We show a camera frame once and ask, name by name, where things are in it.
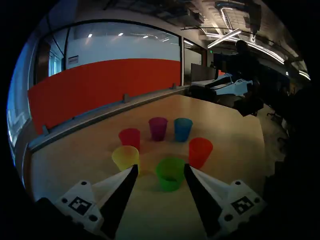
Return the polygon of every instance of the glass window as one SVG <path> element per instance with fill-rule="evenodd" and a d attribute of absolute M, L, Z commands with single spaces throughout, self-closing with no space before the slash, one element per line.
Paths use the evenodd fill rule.
<path fill-rule="evenodd" d="M 36 83 L 39 83 L 63 69 L 64 46 L 68 29 L 54 33 L 43 39 L 38 46 Z"/>
<path fill-rule="evenodd" d="M 180 61 L 179 38 L 145 26 L 99 22 L 70 29 L 66 68 L 93 62 L 156 58 Z"/>
<path fill-rule="evenodd" d="M 200 46 L 184 39 L 184 85 L 191 84 L 191 64 L 202 65 L 202 50 Z"/>
<path fill-rule="evenodd" d="M 49 77 L 61 72 L 62 60 L 58 58 L 53 52 L 49 53 Z"/>
<path fill-rule="evenodd" d="M 8 136 L 11 146 L 16 145 L 18 135 L 30 118 L 28 104 L 29 73 L 33 69 L 31 61 L 34 56 L 36 38 L 31 36 L 24 45 L 13 71 L 7 103 Z"/>

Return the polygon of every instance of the green cup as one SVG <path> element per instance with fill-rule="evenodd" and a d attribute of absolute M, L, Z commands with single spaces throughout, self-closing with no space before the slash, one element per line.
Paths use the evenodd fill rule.
<path fill-rule="evenodd" d="M 156 174 L 163 190 L 172 192 L 179 189 L 184 180 L 185 162 L 179 158 L 165 158 L 156 167 Z"/>

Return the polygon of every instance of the yellow cup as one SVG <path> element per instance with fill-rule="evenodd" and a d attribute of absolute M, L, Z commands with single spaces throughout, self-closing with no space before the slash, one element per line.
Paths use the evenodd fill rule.
<path fill-rule="evenodd" d="M 134 164 L 140 169 L 139 151 L 133 146 L 121 146 L 113 151 L 111 157 L 121 172 Z"/>

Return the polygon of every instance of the purple cup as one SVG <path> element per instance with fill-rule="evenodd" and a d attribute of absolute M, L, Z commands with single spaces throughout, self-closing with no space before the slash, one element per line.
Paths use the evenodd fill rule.
<path fill-rule="evenodd" d="M 150 132 L 154 141 L 163 141 L 166 135 L 168 120 L 165 118 L 157 117 L 149 120 Z"/>

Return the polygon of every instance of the plastic cup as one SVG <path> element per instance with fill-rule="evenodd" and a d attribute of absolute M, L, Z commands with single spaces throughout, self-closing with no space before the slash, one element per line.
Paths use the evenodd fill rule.
<path fill-rule="evenodd" d="M 121 146 L 113 151 L 112 160 L 122 172 L 134 164 L 139 164 L 139 151 L 133 146 Z"/>
<path fill-rule="evenodd" d="M 184 160 L 165 158 L 156 167 L 156 174 L 163 190 L 172 192 L 180 188 L 184 180 Z"/>
<path fill-rule="evenodd" d="M 136 128 L 127 128 L 119 133 L 123 146 L 133 146 L 140 151 L 140 131 Z"/>
<path fill-rule="evenodd" d="M 149 120 L 151 137 L 154 141 L 163 141 L 166 135 L 168 120 L 165 118 L 157 117 Z"/>
<path fill-rule="evenodd" d="M 188 118 L 177 118 L 174 121 L 174 137 L 177 142 L 185 142 L 190 134 L 193 122 Z"/>
<path fill-rule="evenodd" d="M 194 138 L 189 142 L 189 164 L 200 169 L 213 149 L 212 143 L 205 138 Z"/>

